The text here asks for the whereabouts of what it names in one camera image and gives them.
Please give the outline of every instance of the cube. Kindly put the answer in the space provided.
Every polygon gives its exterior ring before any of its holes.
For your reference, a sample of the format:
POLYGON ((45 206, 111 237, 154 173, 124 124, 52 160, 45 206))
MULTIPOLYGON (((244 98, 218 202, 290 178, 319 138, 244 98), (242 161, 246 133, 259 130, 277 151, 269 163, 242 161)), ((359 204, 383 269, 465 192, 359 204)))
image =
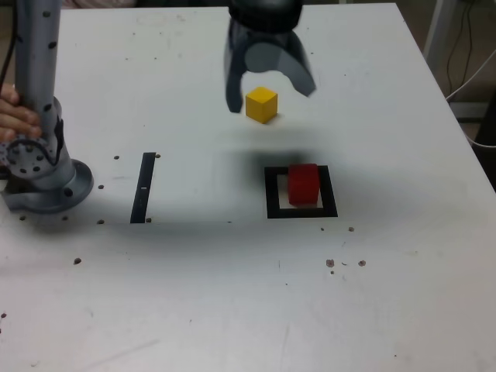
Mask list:
POLYGON ((246 95, 246 116, 262 124, 277 114, 277 93, 258 87, 246 95))
POLYGON ((289 204, 316 205, 319 199, 320 180, 317 164, 294 164, 288 169, 289 204))

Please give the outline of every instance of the cable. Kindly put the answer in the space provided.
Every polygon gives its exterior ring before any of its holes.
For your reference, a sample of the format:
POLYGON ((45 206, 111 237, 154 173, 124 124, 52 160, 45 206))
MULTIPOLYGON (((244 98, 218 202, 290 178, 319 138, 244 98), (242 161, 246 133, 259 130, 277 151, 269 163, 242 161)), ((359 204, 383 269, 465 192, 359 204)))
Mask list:
POLYGON ((0 72, 0 93, 2 93, 3 82, 5 81, 5 76, 7 75, 7 68, 9 68, 10 60, 14 53, 14 46, 16 44, 16 34, 17 34, 17 7, 16 2, 12 3, 12 35, 10 36, 9 49, 7 50, 7 56, 3 62, 2 72, 0 72))
POLYGON ((467 12, 468 38, 469 38, 470 46, 468 50, 467 62, 465 63, 465 71, 463 72, 463 79, 460 86, 463 85, 465 79, 467 78, 468 67, 470 65, 470 58, 472 57, 472 50, 474 48, 474 41, 472 39, 472 22, 470 21, 470 14, 472 13, 472 8, 474 7, 475 1, 476 0, 472 0, 472 3, 470 4, 470 7, 467 12))
POLYGON ((460 31, 458 32, 458 36, 456 37, 456 40, 455 40, 455 43, 453 44, 453 48, 451 50, 451 52, 449 53, 449 57, 448 57, 448 63, 446 64, 446 75, 448 76, 448 82, 449 82, 449 93, 451 94, 453 92, 453 82, 451 81, 451 76, 450 76, 450 64, 451 64, 451 58, 453 57, 453 55, 455 54, 455 50, 456 50, 456 47, 458 47, 458 43, 460 42, 461 40, 461 37, 463 35, 463 25, 464 25, 464 20, 465 20, 465 13, 467 13, 467 10, 469 9, 470 7, 470 4, 467 3, 465 5, 465 9, 463 9, 463 12, 462 12, 462 19, 461 19, 461 24, 460 24, 460 31))
MULTIPOLYGON (((475 78, 475 76, 481 72, 481 70, 486 66, 486 64, 491 60, 492 57, 494 57, 494 55, 496 54, 496 49, 493 50, 493 53, 491 53, 491 55, 485 60, 485 62, 479 67, 479 69, 477 71, 475 71, 475 73, 470 77, 470 79, 467 80, 466 83, 463 83, 463 85, 461 87, 459 87, 458 89, 456 89, 452 94, 450 94, 448 97, 446 97, 446 100, 448 101, 451 97, 453 97, 460 89, 464 88, 465 85, 467 85, 468 83, 470 83, 472 81, 472 79, 475 78)), ((475 142, 474 140, 472 140, 469 136, 467 136, 466 133, 463 133, 465 134, 465 137, 467 138, 468 142, 472 143, 473 145, 475 146, 478 146, 478 147, 481 147, 483 149, 496 149, 496 146, 490 146, 490 145, 483 145, 482 143, 477 143, 475 142)))
POLYGON ((473 145, 475 145, 477 147, 482 147, 483 149, 496 149, 496 146, 483 145, 482 143, 477 143, 473 139, 471 139, 469 136, 467 136, 466 133, 464 133, 464 134, 465 134, 465 137, 467 138, 468 142, 472 143, 473 145))
POLYGON ((461 89, 465 88, 465 85, 467 85, 468 83, 470 83, 472 81, 472 79, 474 79, 476 77, 476 75, 481 72, 481 70, 486 67, 486 64, 487 62, 489 62, 491 60, 492 57, 494 57, 494 55, 496 54, 496 49, 493 51, 493 53, 491 53, 491 55, 489 56, 489 58, 487 58, 485 60, 485 62, 479 67, 479 69, 477 71, 475 71, 475 73, 472 75, 472 77, 470 79, 468 79, 465 83, 463 83, 463 85, 461 87, 459 87, 458 89, 456 89, 453 93, 451 93, 449 96, 446 97, 446 100, 448 101, 450 98, 452 98, 456 93, 458 93, 458 91, 460 91, 461 89))

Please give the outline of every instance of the floor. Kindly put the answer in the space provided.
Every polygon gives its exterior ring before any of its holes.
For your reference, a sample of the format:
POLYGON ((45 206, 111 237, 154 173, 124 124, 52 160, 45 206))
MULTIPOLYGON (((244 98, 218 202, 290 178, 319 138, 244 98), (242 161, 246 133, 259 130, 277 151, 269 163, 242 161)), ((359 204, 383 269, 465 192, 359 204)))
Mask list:
MULTIPOLYGON (((445 95, 449 94, 449 84, 446 76, 446 62, 453 48, 455 39, 460 31, 460 20, 465 7, 466 0, 460 0, 456 7, 456 14, 449 31, 449 40, 444 53, 444 61, 438 71, 435 72, 436 80, 443 90, 445 95)), ((327 3, 329 0, 309 0, 311 3, 327 3)), ((357 0, 355 3, 372 2, 365 0, 357 0)), ((425 38, 429 31, 432 12, 434 10, 434 0, 397 0, 396 1, 401 14, 410 28, 418 47, 424 47, 425 38)), ((474 51, 470 59, 468 68, 468 76, 471 76, 478 67, 486 60, 491 52, 496 49, 496 5, 493 0, 477 0, 477 5, 474 6, 471 15, 474 37, 474 51)), ((0 7, 0 57, 5 56, 8 44, 11 27, 10 8, 0 7)), ((460 46, 453 55, 450 70, 452 71, 452 79, 455 87, 461 82, 465 63, 467 61, 467 53, 469 48, 468 31, 465 26, 465 32, 460 41, 460 46)), ((13 63, 9 68, 6 78, 7 82, 14 81, 13 63)), ((496 87, 496 59, 479 73, 470 85, 463 89, 456 97, 460 102, 488 102, 494 94, 496 87)), ((474 135, 477 133, 477 126, 465 125, 468 132, 474 135)))

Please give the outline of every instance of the yellow cube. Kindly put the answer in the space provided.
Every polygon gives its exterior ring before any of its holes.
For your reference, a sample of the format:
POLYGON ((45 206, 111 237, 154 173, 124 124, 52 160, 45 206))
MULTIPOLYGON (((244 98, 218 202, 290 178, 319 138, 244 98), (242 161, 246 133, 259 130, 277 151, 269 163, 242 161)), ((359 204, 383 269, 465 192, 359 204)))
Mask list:
POLYGON ((277 93, 258 87, 246 95, 246 116, 262 124, 277 114, 277 93))

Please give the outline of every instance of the white wire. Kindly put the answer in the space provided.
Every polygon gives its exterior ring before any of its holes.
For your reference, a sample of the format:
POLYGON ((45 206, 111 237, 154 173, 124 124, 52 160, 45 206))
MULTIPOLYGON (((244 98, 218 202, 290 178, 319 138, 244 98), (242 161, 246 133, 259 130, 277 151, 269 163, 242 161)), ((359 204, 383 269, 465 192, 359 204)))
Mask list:
POLYGON ((458 91, 462 88, 465 87, 465 85, 467 85, 468 83, 470 83, 472 81, 473 78, 475 78, 475 76, 481 72, 481 70, 486 67, 486 64, 487 62, 489 62, 491 60, 491 58, 496 54, 496 49, 493 51, 493 53, 491 53, 491 55, 489 56, 489 58, 486 59, 486 61, 479 67, 479 70, 475 71, 475 74, 472 75, 472 77, 470 79, 468 79, 467 81, 465 81, 465 84, 463 84, 461 87, 459 87, 458 89, 456 89, 452 94, 450 94, 448 97, 446 97, 446 100, 449 100, 451 97, 453 97, 456 93, 458 93, 458 91))
MULTIPOLYGON (((493 51, 493 53, 491 53, 491 55, 489 56, 489 58, 487 58, 485 60, 485 62, 479 67, 479 69, 477 71, 475 71, 475 73, 472 75, 472 77, 470 79, 468 79, 465 84, 463 84, 461 87, 459 87, 458 89, 456 89, 453 93, 451 93, 448 97, 446 97, 446 100, 448 101, 450 98, 452 98, 456 93, 458 93, 458 91, 460 91, 462 88, 465 87, 465 85, 467 85, 468 83, 470 83, 472 81, 473 78, 475 78, 475 76, 481 72, 481 70, 486 66, 487 62, 489 62, 491 60, 491 58, 496 54, 496 49, 493 51)), ((468 142, 472 143, 473 145, 475 146, 478 146, 478 147, 482 147, 484 149, 496 149, 496 146, 489 146, 489 145, 483 145, 482 143, 477 143, 475 142, 474 140, 472 140, 466 133, 463 133, 465 134, 465 137, 467 138, 468 142)))

